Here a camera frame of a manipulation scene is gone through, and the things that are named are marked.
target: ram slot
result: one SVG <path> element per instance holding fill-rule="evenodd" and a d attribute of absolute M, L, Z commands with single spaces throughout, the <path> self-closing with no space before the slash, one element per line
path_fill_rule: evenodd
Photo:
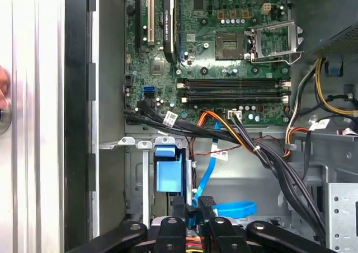
<path fill-rule="evenodd" d="M 155 0 L 148 0 L 148 44 L 154 45 L 155 32 L 154 29 L 156 24 L 154 22 L 154 11 L 155 11 Z"/>
<path fill-rule="evenodd" d="M 190 92 L 182 98 L 182 102 L 280 102 L 282 97 L 283 94 L 278 92 Z"/>
<path fill-rule="evenodd" d="M 190 91 L 279 88 L 279 82 L 274 79 L 188 79 L 182 84 L 182 88 Z"/>
<path fill-rule="evenodd" d="M 142 0 L 135 0 L 135 48 L 140 56 L 142 52 Z"/>

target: cable bundle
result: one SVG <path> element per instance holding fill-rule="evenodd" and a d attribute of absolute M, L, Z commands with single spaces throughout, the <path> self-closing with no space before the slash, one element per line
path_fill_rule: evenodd
<path fill-rule="evenodd" d="M 169 128 L 162 124 L 163 118 L 144 101 L 139 103 L 139 108 L 146 117 L 132 112 L 126 112 L 126 117 L 137 123 L 143 123 L 170 134 L 193 138 L 218 138 L 237 143 L 255 154 L 260 159 L 262 165 L 265 168 L 269 168 L 278 179 L 282 192 L 290 205 L 312 227 L 320 243 L 324 243 L 326 236 L 324 221 L 302 179 L 276 151 L 259 140 L 252 139 L 238 118 L 233 117 L 233 123 L 238 129 L 238 133 L 225 119 L 212 111 L 204 111 L 198 125 L 177 119 L 173 128 Z M 226 130 L 214 130 L 199 126 L 203 125 L 207 116 L 211 116 L 221 122 Z"/>

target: cable label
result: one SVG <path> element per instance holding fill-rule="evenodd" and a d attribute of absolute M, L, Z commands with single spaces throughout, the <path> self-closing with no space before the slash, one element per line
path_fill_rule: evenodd
<path fill-rule="evenodd" d="M 216 158 L 218 160 L 222 160 L 227 162 L 228 161 L 228 152 L 227 151 L 221 151 L 218 148 L 218 144 L 213 143 L 213 145 L 211 145 L 211 157 Z"/>
<path fill-rule="evenodd" d="M 317 129 L 325 129 L 327 128 L 327 125 L 329 123 L 330 119 L 326 119 L 326 120 L 320 120 L 318 122 L 315 122 L 311 125 L 311 127 L 308 129 L 309 131 L 314 131 Z"/>
<path fill-rule="evenodd" d="M 166 117 L 163 120 L 163 124 L 168 126 L 168 127 L 170 127 L 170 128 L 173 128 L 177 118 L 178 118 L 177 114 L 175 114 L 175 113 L 173 113 L 171 111 L 168 111 Z"/>

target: small white sticker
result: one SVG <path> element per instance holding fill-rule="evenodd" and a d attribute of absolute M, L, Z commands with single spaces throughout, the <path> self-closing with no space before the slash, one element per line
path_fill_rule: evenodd
<path fill-rule="evenodd" d="M 186 42 L 195 42 L 196 37 L 195 34 L 186 34 Z"/>
<path fill-rule="evenodd" d="M 178 118 L 177 114 L 168 111 L 166 117 L 163 120 L 163 124 L 172 128 L 177 118 Z"/>
<path fill-rule="evenodd" d="M 213 143 L 213 145 L 211 146 L 211 154 L 210 156 L 225 161 L 228 161 L 228 152 L 227 151 L 220 151 L 220 149 L 218 148 L 218 144 Z"/>
<path fill-rule="evenodd" d="M 308 130 L 314 131 L 317 129 L 325 129 L 325 128 L 327 128 L 329 121 L 330 121 L 330 119 L 320 120 L 319 122 L 315 122 L 311 125 L 311 127 Z"/>

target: black ram slot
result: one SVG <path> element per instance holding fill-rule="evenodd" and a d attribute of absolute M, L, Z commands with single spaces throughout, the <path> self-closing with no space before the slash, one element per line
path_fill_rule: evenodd
<path fill-rule="evenodd" d="M 284 94 L 279 92 L 190 92 L 186 95 L 187 102 L 212 101 L 262 101 L 280 102 Z"/>
<path fill-rule="evenodd" d="M 184 82 L 188 90 L 240 90 L 249 88 L 278 88 L 274 79 L 195 79 Z"/>
<path fill-rule="evenodd" d="M 175 63 L 175 0 L 163 0 L 163 42 L 167 61 Z"/>
<path fill-rule="evenodd" d="M 135 0 L 135 48 L 140 56 L 142 52 L 142 0 Z"/>

